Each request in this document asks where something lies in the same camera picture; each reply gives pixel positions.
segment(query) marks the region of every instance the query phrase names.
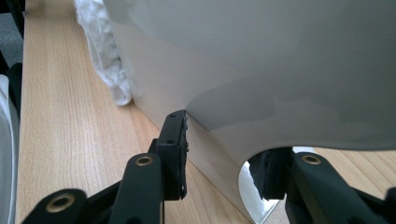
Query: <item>white object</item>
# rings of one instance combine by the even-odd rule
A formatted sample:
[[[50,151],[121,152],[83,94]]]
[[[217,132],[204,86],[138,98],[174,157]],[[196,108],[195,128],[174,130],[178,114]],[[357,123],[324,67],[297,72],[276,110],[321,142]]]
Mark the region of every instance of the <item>white object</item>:
[[[116,104],[128,104],[132,94],[103,1],[76,0],[76,9],[78,23],[87,36],[93,68],[111,89]]]
[[[0,223],[15,222],[20,127],[9,99],[8,78],[0,75]]]
[[[105,0],[137,106],[186,109],[189,159],[247,217],[276,147],[396,148],[396,2]]]

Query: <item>hole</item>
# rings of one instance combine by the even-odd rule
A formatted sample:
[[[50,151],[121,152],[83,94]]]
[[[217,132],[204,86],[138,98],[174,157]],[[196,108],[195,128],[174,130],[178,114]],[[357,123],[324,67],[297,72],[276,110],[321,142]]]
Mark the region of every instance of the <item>hole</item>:
[[[72,205],[75,199],[75,196],[70,193],[58,195],[47,204],[46,210],[49,213],[62,212],[64,209]]]
[[[152,163],[152,158],[149,156],[141,157],[141,158],[137,159],[134,163],[136,163],[136,165],[138,165],[138,166],[149,165]]]
[[[303,161],[309,164],[318,165],[321,163],[320,159],[315,156],[303,156]]]
[[[143,219],[141,217],[132,217],[126,223],[127,224],[143,224]]]

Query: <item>wood grain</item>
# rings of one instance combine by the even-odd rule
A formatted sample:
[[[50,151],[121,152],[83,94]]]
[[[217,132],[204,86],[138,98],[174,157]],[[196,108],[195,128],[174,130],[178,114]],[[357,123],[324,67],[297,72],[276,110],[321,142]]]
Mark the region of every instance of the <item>wood grain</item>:
[[[129,158],[158,134],[134,104],[112,102],[92,69],[73,1],[27,1],[16,222],[53,191],[90,196],[120,180]],[[395,151],[318,152],[353,187],[382,198],[396,186]],[[187,198],[166,204],[168,223],[248,223],[190,162],[187,178]],[[284,213],[276,215],[274,223],[284,222]]]

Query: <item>gray floor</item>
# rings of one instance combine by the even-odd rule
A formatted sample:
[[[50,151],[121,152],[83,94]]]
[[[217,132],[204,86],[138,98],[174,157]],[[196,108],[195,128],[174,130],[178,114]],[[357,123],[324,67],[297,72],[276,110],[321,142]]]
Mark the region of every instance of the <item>gray floor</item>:
[[[23,40],[10,13],[0,14],[0,50],[8,66],[22,63]]]

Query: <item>wooden desk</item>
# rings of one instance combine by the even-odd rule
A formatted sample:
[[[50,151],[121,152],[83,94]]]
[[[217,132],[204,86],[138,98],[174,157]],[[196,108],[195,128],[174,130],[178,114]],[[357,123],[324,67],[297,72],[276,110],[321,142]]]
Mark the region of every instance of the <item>wooden desk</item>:
[[[89,196],[121,179],[158,129],[133,105],[116,106],[94,73],[72,0],[27,1],[16,222],[64,188]],[[382,197],[396,186],[396,152],[320,150],[354,187]],[[166,203],[167,223],[248,223],[188,163],[189,194]]]

